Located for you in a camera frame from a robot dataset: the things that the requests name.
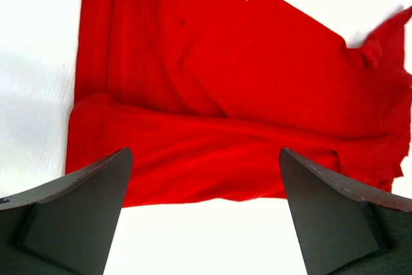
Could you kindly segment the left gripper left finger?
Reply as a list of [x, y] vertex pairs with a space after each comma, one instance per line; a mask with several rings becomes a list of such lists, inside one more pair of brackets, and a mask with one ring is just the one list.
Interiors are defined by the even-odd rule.
[[133, 166], [128, 148], [1, 198], [1, 274], [103, 274]]

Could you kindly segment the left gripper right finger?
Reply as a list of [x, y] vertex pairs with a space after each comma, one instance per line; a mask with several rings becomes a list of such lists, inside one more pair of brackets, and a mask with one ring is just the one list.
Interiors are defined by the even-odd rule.
[[288, 148], [279, 166], [308, 274], [411, 274], [411, 199]]

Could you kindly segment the red t shirt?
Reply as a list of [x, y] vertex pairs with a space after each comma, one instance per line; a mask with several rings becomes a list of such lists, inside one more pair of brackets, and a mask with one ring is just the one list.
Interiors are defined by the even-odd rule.
[[411, 139], [410, 18], [349, 48], [283, 0], [82, 0], [65, 172], [128, 147], [127, 207], [282, 198], [288, 147], [391, 191]]

